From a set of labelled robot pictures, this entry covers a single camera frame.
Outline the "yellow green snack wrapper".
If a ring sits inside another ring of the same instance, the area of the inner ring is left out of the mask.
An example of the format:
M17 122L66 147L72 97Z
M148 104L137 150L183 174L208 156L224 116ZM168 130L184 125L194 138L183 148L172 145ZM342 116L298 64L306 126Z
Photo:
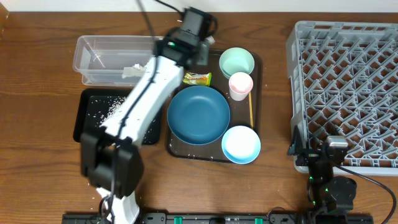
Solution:
M184 75L183 82L187 85L210 86L211 78L212 78L212 73L197 74L197 73L187 72Z

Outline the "mint green bowl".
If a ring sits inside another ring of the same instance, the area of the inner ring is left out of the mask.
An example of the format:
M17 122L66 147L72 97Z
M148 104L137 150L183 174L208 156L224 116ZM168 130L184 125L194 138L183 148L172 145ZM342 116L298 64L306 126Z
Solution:
M233 47L221 54L219 66L223 75L230 79L238 72L250 74L254 70L255 61L252 54L246 49Z

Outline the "white tissue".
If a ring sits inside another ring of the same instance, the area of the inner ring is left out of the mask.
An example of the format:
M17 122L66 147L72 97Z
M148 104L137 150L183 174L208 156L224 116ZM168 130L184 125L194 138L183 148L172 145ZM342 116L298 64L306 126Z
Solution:
M142 77L146 72L146 68L146 66L142 66L139 63L133 65L132 67L124 67L122 78Z

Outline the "dark blue plate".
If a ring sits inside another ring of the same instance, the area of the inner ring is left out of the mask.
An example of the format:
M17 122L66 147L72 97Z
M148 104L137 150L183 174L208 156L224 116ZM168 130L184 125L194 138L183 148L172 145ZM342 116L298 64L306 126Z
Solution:
M220 138L227 130L230 119L226 98L207 86L191 86L179 91L167 111L171 132L179 140L198 146Z

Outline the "white rice pile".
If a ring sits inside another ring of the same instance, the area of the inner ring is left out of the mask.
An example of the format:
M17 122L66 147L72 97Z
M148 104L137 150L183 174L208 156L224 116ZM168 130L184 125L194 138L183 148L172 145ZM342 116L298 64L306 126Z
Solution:
M86 109L83 130L99 128L108 118L115 114L125 99L125 96L91 96ZM153 145L159 141L161 112L162 110L158 111L145 132L142 141L144 145Z

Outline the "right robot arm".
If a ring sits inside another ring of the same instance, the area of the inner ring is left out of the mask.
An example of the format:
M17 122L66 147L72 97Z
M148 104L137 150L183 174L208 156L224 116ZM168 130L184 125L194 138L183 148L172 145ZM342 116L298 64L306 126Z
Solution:
M308 223L346 222L357 184L335 175L333 168L344 161L347 152L348 142L343 136L328 136L318 149L310 149L303 143L299 127L294 127L287 155L296 157L296 166L308 167L307 197L314 205L306 214Z

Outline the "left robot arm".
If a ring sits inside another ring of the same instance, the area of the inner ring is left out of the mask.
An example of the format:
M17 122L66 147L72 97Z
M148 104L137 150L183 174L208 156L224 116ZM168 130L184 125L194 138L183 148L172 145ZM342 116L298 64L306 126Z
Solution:
M81 173L101 193L101 219L134 223L139 214L134 191L144 173L139 154L144 133L184 71L207 63L213 33L175 27L156 40L147 70L115 114L81 134Z

